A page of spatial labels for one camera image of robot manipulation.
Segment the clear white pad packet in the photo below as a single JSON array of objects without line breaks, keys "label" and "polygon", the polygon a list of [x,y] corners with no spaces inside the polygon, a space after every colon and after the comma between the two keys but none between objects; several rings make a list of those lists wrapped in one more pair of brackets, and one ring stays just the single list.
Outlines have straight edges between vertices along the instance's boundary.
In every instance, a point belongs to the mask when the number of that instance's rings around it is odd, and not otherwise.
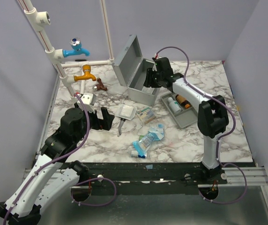
[{"label": "clear white pad packet", "polygon": [[153,94],[156,92],[156,90],[157,90],[157,88],[143,87],[141,91],[142,91],[143,93],[153,95]]}]

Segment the grey metal medicine box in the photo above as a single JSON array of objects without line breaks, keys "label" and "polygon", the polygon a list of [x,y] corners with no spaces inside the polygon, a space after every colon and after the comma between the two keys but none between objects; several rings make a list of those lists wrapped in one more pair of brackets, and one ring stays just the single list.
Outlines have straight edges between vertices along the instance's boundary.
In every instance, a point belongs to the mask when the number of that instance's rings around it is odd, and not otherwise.
[{"label": "grey metal medicine box", "polygon": [[128,97],[137,103],[153,106],[159,93],[159,88],[153,95],[143,93],[146,72],[154,62],[143,57],[138,37],[134,34],[129,38],[115,57],[112,67],[121,86],[127,87]]}]

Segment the white medicine bottle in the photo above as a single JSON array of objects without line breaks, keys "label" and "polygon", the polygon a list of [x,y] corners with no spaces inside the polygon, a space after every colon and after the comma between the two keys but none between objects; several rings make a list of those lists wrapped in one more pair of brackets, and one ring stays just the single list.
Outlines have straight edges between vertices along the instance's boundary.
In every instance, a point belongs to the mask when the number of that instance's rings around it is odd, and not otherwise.
[{"label": "white medicine bottle", "polygon": [[172,97],[168,98],[168,102],[169,102],[169,107],[170,109],[175,113],[179,113],[181,112],[181,107],[179,106],[179,104],[177,103],[176,100],[174,100]]}]

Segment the brown medicine bottle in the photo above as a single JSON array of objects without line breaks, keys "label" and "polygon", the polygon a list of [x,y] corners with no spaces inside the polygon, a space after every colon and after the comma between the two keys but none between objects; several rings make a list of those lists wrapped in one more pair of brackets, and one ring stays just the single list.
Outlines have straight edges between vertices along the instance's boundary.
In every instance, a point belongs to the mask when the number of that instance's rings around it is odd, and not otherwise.
[{"label": "brown medicine bottle", "polygon": [[188,108],[192,107],[192,105],[189,103],[189,101],[188,101],[185,97],[183,97],[183,96],[177,94],[177,95],[175,96],[175,98],[176,98],[176,101],[177,101],[177,102],[178,102],[184,109],[188,109]]}]

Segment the bandage packet blue orange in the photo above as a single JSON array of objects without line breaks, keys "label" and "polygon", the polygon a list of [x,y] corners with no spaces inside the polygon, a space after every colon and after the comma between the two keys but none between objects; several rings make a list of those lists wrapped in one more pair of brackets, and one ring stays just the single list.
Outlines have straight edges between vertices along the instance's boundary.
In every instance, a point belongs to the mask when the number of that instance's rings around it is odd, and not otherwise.
[{"label": "bandage packet blue orange", "polygon": [[141,121],[142,125],[146,125],[151,122],[155,118],[155,114],[151,108],[146,107],[136,112],[139,120]]}]

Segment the blue alcohol pad bag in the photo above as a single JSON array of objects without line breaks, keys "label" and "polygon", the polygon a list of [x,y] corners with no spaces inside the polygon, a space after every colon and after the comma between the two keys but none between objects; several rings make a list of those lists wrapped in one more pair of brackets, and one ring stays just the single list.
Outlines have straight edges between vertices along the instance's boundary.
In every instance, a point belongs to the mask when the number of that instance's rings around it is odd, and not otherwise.
[{"label": "blue alcohol pad bag", "polygon": [[154,137],[154,141],[160,141],[164,138],[164,125],[158,124],[156,127],[149,129],[149,134]]}]

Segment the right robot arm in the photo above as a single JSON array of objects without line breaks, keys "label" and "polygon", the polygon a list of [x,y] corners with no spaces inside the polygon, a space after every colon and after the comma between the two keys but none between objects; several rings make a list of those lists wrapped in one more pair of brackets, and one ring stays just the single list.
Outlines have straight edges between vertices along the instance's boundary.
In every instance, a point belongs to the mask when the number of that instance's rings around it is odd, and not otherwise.
[{"label": "right robot arm", "polygon": [[202,182],[209,184],[216,179],[215,168],[219,166],[219,140],[225,134],[229,124],[225,99],[210,95],[186,80],[186,75],[174,73],[168,58],[153,59],[154,66],[147,69],[145,87],[164,87],[169,91],[185,97],[197,111],[197,126],[204,138],[204,154],[200,171]]}]

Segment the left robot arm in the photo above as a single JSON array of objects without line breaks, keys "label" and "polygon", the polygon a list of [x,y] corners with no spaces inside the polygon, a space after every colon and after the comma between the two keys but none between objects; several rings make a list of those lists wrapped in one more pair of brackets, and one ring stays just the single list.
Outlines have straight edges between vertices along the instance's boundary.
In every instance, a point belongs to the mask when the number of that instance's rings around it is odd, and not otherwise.
[{"label": "left robot arm", "polygon": [[65,112],[59,128],[46,139],[26,179],[9,199],[0,202],[0,217],[5,225],[36,225],[42,212],[66,189],[104,180],[103,175],[93,175],[86,165],[76,160],[59,178],[47,184],[67,157],[83,146],[91,129],[111,129],[114,115],[109,114],[105,107],[101,111],[101,119],[96,112],[76,107]]}]

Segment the grey plastic tray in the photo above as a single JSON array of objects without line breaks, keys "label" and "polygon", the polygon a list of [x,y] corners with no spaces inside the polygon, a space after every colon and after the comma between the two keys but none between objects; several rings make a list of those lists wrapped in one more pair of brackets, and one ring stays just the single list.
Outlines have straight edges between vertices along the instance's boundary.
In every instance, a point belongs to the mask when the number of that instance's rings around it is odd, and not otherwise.
[{"label": "grey plastic tray", "polygon": [[195,124],[197,122],[197,112],[193,107],[190,107],[188,109],[184,109],[181,105],[179,105],[181,107],[181,112],[179,112],[177,114],[175,114],[170,109],[168,98],[172,97],[174,100],[176,100],[175,96],[176,96],[175,93],[169,92],[169,93],[163,94],[160,97],[163,105],[165,106],[166,110],[169,112],[169,115],[171,116],[173,121],[181,129],[186,128],[192,124]]}]

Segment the blue white bandage roll pack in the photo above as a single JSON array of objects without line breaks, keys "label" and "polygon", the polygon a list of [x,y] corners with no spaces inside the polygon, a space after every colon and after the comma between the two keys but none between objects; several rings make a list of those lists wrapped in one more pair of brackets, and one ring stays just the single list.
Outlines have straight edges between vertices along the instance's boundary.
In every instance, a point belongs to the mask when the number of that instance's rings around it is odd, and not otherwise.
[{"label": "blue white bandage roll pack", "polygon": [[147,155],[147,151],[153,142],[154,137],[151,134],[147,134],[141,140],[134,141],[132,145],[140,155]]}]

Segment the white blue tube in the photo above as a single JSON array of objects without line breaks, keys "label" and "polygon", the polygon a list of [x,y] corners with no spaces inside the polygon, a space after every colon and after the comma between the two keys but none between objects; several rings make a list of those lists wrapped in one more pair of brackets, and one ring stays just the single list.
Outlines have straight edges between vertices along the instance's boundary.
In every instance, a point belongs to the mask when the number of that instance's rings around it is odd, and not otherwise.
[{"label": "white blue tube", "polygon": [[146,155],[140,155],[137,151],[133,150],[130,152],[132,158],[146,158]]}]

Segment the orange plastic faucet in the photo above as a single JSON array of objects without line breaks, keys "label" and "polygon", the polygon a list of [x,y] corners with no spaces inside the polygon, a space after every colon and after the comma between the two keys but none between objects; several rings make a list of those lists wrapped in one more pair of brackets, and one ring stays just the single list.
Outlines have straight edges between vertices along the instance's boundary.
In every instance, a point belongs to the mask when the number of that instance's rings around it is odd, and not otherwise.
[{"label": "orange plastic faucet", "polygon": [[82,66],[83,75],[81,76],[74,76],[74,81],[82,81],[82,80],[89,80],[96,81],[97,78],[91,73],[91,66],[86,64]]}]

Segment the blue plastic faucet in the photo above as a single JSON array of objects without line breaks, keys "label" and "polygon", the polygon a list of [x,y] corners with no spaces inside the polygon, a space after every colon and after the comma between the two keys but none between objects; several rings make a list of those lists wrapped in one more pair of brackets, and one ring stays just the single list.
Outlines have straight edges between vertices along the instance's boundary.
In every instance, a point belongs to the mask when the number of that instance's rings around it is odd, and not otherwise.
[{"label": "blue plastic faucet", "polygon": [[63,50],[63,57],[70,57],[84,54],[85,56],[90,56],[90,52],[87,49],[82,48],[81,40],[77,37],[70,40],[70,45],[72,50]]}]

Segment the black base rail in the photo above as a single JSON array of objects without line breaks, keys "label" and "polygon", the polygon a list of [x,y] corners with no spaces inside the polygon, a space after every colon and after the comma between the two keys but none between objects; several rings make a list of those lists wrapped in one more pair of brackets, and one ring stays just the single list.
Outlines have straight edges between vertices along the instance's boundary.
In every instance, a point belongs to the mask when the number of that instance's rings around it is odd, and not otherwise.
[{"label": "black base rail", "polygon": [[92,181],[72,190],[76,194],[112,195],[197,195],[199,187],[226,184],[225,171],[220,166],[209,172],[200,163],[84,163],[82,180],[102,175],[112,180]]}]

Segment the white pvc pipe frame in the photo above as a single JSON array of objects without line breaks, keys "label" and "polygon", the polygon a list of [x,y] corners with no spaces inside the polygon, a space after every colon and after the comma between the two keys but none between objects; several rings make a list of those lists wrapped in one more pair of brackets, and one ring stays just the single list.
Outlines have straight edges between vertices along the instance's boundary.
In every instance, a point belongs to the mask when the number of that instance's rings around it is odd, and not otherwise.
[{"label": "white pvc pipe frame", "polygon": [[[64,59],[63,52],[62,52],[63,49],[55,49],[52,46],[47,36],[47,33],[45,31],[45,26],[48,26],[51,24],[50,22],[51,20],[50,20],[50,16],[48,12],[47,11],[38,12],[30,0],[16,0],[16,1],[22,8],[22,11],[24,12],[28,22],[30,23],[36,36],[38,37],[38,40],[41,42],[48,59],[50,60],[53,67],[58,72],[61,82],[66,87],[70,97],[73,98],[75,91],[71,85],[75,83],[75,81],[74,81],[74,77],[72,78],[66,75],[62,67],[61,62]],[[88,61],[88,65],[90,66],[111,65],[114,61],[105,0],[100,0],[100,7],[101,7],[102,17],[103,17],[103,22],[104,22],[104,30],[105,30],[105,35],[106,35],[106,40],[107,40],[107,45],[108,45],[109,59],[99,60],[99,61]]]}]

